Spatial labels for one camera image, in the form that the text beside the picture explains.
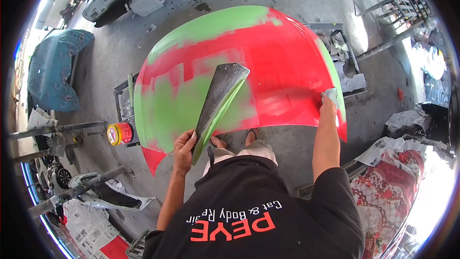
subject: white car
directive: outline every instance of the white car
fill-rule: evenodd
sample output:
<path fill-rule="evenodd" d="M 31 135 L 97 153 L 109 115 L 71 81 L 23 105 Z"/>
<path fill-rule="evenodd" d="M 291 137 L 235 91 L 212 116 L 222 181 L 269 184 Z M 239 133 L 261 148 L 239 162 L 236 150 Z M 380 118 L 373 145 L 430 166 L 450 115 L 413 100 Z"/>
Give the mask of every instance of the white car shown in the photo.
<path fill-rule="evenodd" d="M 70 172 L 56 161 L 53 161 L 50 166 L 46 166 L 41 158 L 36 158 L 35 167 L 38 182 L 50 196 L 60 194 L 69 189 Z"/>

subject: black t-shirt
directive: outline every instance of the black t-shirt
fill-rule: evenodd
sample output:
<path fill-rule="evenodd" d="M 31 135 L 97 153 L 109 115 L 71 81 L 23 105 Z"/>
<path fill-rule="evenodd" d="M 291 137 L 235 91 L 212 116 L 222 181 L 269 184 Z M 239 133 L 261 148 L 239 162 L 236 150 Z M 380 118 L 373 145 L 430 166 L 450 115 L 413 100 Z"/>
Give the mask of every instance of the black t-shirt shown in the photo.
<path fill-rule="evenodd" d="M 273 161 L 236 156 L 213 166 L 164 231 L 150 258 L 361 258 L 364 233 L 348 175 L 323 172 L 309 201 L 291 197 Z"/>

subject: hand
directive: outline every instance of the hand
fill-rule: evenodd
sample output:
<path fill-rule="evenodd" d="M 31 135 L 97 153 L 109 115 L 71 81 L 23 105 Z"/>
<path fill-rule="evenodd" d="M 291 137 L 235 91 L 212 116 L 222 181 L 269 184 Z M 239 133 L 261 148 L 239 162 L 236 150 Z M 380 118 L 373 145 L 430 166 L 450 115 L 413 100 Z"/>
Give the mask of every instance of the hand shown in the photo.
<path fill-rule="evenodd" d="M 196 142 L 196 131 L 190 129 L 176 141 L 174 141 L 174 167 L 173 171 L 179 172 L 181 175 L 186 175 L 192 166 L 192 147 Z"/>
<path fill-rule="evenodd" d="M 322 98 L 323 98 L 323 103 L 322 103 L 322 106 L 321 108 L 319 108 L 319 114 L 320 115 L 333 115 L 335 117 L 335 115 L 337 114 L 337 107 L 335 106 L 334 102 L 326 96 L 325 93 L 322 94 Z"/>

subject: khaki shorts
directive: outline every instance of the khaki shorts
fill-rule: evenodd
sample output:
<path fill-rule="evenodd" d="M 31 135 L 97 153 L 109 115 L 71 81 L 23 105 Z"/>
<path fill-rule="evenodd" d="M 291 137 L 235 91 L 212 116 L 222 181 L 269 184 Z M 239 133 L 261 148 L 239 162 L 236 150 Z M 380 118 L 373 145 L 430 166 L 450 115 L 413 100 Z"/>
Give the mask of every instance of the khaki shorts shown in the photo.
<path fill-rule="evenodd" d="M 256 140 L 252 142 L 248 147 L 241 150 L 238 154 L 228 151 L 227 149 L 223 148 L 215 148 L 214 149 L 214 164 L 217 164 L 225 159 L 232 158 L 235 156 L 241 155 L 255 155 L 260 157 L 265 157 L 272 160 L 277 166 L 278 162 L 275 158 L 275 153 L 273 152 L 272 147 L 265 143 L 263 140 Z M 211 167 L 210 161 L 207 162 L 206 167 L 204 169 L 203 176 L 206 175 L 207 171 Z"/>

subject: man's left hand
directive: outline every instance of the man's left hand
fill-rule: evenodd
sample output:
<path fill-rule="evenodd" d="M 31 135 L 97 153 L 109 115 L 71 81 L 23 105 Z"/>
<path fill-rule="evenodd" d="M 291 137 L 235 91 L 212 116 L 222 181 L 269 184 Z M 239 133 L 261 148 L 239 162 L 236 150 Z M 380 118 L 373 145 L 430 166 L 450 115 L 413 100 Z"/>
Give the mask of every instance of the man's left hand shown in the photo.
<path fill-rule="evenodd" d="M 186 175 L 192 166 L 192 147 L 196 142 L 196 131 L 190 129 L 174 141 L 174 171 Z"/>

